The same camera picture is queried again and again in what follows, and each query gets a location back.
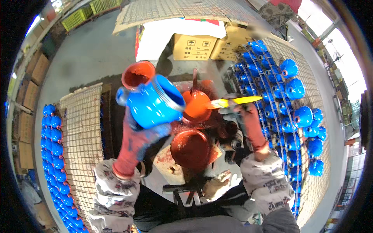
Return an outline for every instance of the person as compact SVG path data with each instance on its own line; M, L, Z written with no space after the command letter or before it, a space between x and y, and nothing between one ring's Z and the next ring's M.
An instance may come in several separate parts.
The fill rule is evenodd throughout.
M134 223L141 232L151 233L299 233L290 209L294 204L294 190L284 175L281 158L270 150L261 132L255 105L236 105L233 101L229 104L230 108L220 109L219 113L224 114L226 120L237 118L253 146L253 152L242 149L231 157L241 168L240 185L216 201L185 207L184 214L180 214L176 204L140 184L140 173L136 168L146 149L169 134L170 125L133 130L136 122L126 108L118 158L103 160L94 169L97 196L88 217L92 229L98 233L129 233ZM245 204L250 199L255 200L255 206L263 216L261 225L243 224L248 219Z
M302 0L268 0L258 11L275 30L279 31L298 13Z

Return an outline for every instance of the wire mesh rack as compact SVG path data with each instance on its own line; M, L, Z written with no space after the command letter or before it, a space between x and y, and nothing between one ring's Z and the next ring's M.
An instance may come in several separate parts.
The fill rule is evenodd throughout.
M102 84L78 89L63 97L57 108L63 119L65 172L79 216L90 230L88 212L96 195L93 169L103 160L100 128Z
M300 79L306 87L304 98L291 101L291 106L293 109L298 109L301 106L309 106L311 108L320 108L321 110L324 110L323 102L317 88L316 80L305 58L295 48L283 42L279 42L278 40L275 40L273 38L266 38L263 40L263 42L266 45L268 52L264 51L263 48L260 47L261 52L259 53L261 55L261 59L266 61L266 67L264 67L262 63L259 62L259 56L247 57L247 55L250 54L252 50L251 46L244 45L243 48L245 50L237 54L238 61L241 63L232 65L232 71L228 73L228 75L230 76L232 86L236 87L235 89L237 90L237 92L249 95L267 95L269 97L270 101L268 103L255 104L260 115L261 126L263 128L262 131L264 136L269 141L271 141L272 144L279 147L278 153L283 160L285 175L287 175L288 178L291 178L289 172L288 148L285 146L288 143L287 137L280 127L282 125L282 120L284 119L284 117L289 118L289 120L291 121L291 125L293 125L293 120L290 114L291 111L287 104L285 104L287 115L284 116L280 114L278 110L278 103L275 102L275 100L279 98L276 98L274 90L272 89L274 85L280 86L280 84L284 85L288 82L288 79L285 79L281 74L281 71L278 70L278 65L281 64L285 59L293 59L299 67L299 72L296 78ZM246 62L254 66L254 70L258 70L259 72L253 74L251 69L242 69L240 66L242 66L242 64L245 64ZM269 79L269 75L271 73L279 73L281 75L281 80L276 79L276 82L272 84ZM237 77L242 77L242 75L245 75L247 77L245 86L242 86L237 79ZM284 103L289 102L289 99L286 98L286 95L283 91L281 91L280 94L281 96L279 97ZM274 124L272 124L272 126L271 124L269 124L269 121L266 120L266 117L264 116L263 106L270 106L270 110L272 111L270 114L273 114L274 116ZM320 125L326 126L325 117ZM274 131L275 134L272 134L272 136L269 135L270 130ZM297 222L299 226L302 227L316 210L329 186L329 138L327 137L325 139L323 146L324 150L322 155L320 156L320 159L324 161L324 173L322 177L316 177L307 176L309 158L305 144L298 148L298 144L305 141L305 138L301 137L303 135L303 131L301 129L293 130L292 134L296 148L295 152L297 155L296 177L298 177L300 173L302 174L302 182L296 182L296 190L298 190L300 185L302 187L301 193L295 193L295 200L301 197L301 202L299 207L295 206L294 215L296 216L296 213L299 212L299 215L297 216ZM300 142L296 140L297 136L300 136Z

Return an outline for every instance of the paint brush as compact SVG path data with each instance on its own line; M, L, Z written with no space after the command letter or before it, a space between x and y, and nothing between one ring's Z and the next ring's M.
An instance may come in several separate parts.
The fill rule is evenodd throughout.
M245 103L258 101L258 100L261 100L261 99L262 99L261 96L246 96L246 97L236 98L236 99L232 99L232 100L236 104L245 104ZM229 107L228 100L225 100L225 99L212 100L212 101L204 103L203 105L207 109L228 108Z

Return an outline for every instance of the factory floor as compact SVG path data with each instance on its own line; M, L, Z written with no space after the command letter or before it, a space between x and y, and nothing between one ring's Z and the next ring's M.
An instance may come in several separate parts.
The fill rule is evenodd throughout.
M134 50L136 27L129 28L118 36L113 36L112 31L118 13L119 11L116 10L105 14L99 17L96 21L89 22L73 30L70 32L70 36L65 38L51 61L46 80L40 92L38 108L36 111L35 138L38 138L38 135L40 135L42 109L45 104L58 102L61 97L69 94L76 88L101 81L104 83L112 83L113 92L115 92L116 88L120 86L119 78L121 73L128 65L135 62ZM296 27L290 25L289 34L294 37L292 44L299 48L300 52L312 68L320 87L320 93L324 100L325 114L328 119L328 133L331 139L331 173L335 174L335 177L332 177L331 180L336 180L336 176L338 176L337 184L330 182L327 196L324 197L322 202L322 206L325 208L319 208L320 210L317 210L317 214L328 215L338 190L335 186L339 186L339 176L342 167L340 164L340 157L343 155L343 151L341 151L343 148L343 138L340 137L342 137L343 134L340 133L341 126L332 103L334 95L333 89L317 53L308 41L300 34ZM167 51L162 55L162 59L160 59L157 65L158 73L167 76L171 81L185 81L191 80L193 69L198 68L200 79L214 80L219 96L226 93L221 77L225 73L229 62L211 60L173 61L172 56L169 55L170 53L167 54ZM120 119L120 114L123 114L123 112L118 113L119 117L117 120L114 120L119 121L117 122L119 125L121 125L122 121ZM35 148L38 147L39 141L35 140ZM35 150L35 160L38 174L43 174L40 150ZM237 165L227 165L224 162L223 156L216 161L215 166L218 168L215 171L226 168L230 169L232 173L238 174L238 177L241 176L239 167ZM214 171L211 171L206 175L212 177L216 174ZM167 183L157 169L153 169L152 173L146 177L144 182L145 185L159 194L162 193L162 185ZM56 209L54 208L46 180L40 179L40 185L46 202L50 207L50 211L62 230L61 232L67 232L66 228L63 227L63 223L59 218ZM164 196L172 200L171 195ZM321 223L317 220L315 221L318 224L324 225L325 220L326 218L324 218Z

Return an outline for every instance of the red rubber glove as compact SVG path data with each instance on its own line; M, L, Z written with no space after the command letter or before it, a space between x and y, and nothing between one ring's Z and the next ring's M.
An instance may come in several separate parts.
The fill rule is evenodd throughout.
M138 124L133 119L130 108L126 107L123 120L123 139L119 156L113 163L113 172L120 179L129 179L135 172L135 167L142 161L147 148L170 134L171 125L161 124L146 130L137 130Z
M234 99L241 96L237 94L225 95L224 99ZM253 152L267 149L268 141L261 132L258 111L253 103L236 104L233 101L228 101L229 108L220 108L218 112L224 114L223 119L232 120L235 118L242 127L244 127L244 135L249 139L253 146Z

